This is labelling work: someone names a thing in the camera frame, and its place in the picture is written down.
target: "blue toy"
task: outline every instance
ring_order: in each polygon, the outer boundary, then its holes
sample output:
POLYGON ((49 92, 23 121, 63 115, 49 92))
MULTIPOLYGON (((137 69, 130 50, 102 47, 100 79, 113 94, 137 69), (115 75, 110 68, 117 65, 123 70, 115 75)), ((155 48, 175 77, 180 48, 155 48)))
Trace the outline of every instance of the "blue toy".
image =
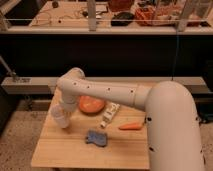
POLYGON ((107 145, 107 134, 89 130, 86 136, 86 143, 93 143, 99 147, 105 147, 107 145))

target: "wooden table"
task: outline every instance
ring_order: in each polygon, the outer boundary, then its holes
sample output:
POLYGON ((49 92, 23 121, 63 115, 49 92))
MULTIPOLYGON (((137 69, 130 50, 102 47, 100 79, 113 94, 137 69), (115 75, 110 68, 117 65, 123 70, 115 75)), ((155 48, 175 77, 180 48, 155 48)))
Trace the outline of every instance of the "wooden table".
MULTIPOLYGON (((55 91, 51 106, 61 96, 55 91)), ((121 106, 113 122, 107 126, 107 147, 86 144, 89 129, 99 128, 102 115, 89 117, 78 109, 71 115, 71 126, 59 128, 49 112, 40 139, 36 146, 31 165, 52 168, 104 168, 104 169, 149 169, 146 126, 140 131, 121 131, 118 126, 144 121, 145 113, 121 106)))
MULTIPOLYGON (((81 14, 83 10, 87 10, 86 2, 59 1, 58 3, 59 7, 53 8, 52 1, 47 1, 29 26, 88 28, 88 19, 81 14)), ((96 4, 107 6, 106 2, 96 4)), ((101 15, 102 19, 97 20, 97 27, 110 28, 114 14, 116 13, 108 8, 108 12, 101 15)), ((136 22, 132 22, 129 26, 140 27, 136 22)))

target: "tabletop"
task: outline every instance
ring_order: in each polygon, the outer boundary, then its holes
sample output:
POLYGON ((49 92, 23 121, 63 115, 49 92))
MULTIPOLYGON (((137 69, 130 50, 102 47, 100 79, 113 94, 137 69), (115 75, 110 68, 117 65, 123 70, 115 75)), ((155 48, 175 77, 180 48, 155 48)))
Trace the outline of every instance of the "tabletop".
MULTIPOLYGON (((51 105, 58 103, 61 93, 56 89, 51 105)), ((61 129, 48 112, 31 161, 32 167, 149 169, 146 125, 138 131, 122 131, 118 127, 130 122, 144 122, 145 113, 121 106, 112 123, 104 131, 106 147, 86 144, 89 129, 100 130, 102 113, 86 116, 76 109, 71 125, 61 129)))

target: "orange object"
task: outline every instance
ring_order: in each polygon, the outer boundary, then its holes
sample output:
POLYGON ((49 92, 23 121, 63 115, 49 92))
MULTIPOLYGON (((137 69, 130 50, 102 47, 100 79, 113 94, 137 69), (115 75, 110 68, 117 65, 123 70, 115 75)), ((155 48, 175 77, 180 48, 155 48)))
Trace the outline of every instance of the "orange object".
POLYGON ((106 102, 101 99, 96 99, 90 96, 81 96, 78 107, 86 114, 95 114, 100 112, 105 107, 106 102))
POLYGON ((133 122, 121 125, 118 128, 120 130, 140 130, 142 128, 142 124, 140 122, 133 122))

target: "black screw hole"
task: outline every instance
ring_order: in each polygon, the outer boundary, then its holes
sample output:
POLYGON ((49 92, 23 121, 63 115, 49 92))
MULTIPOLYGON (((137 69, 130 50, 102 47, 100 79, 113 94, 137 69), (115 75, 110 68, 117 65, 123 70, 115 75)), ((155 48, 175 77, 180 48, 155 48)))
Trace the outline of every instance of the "black screw hole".
POLYGON ((152 118, 148 117, 147 120, 148 120, 148 121, 152 121, 152 118))
POLYGON ((149 150, 155 152, 155 150, 152 147, 149 147, 149 150))
POLYGON ((203 156, 203 163, 204 163, 204 165, 206 165, 206 158, 205 158, 205 156, 203 156))

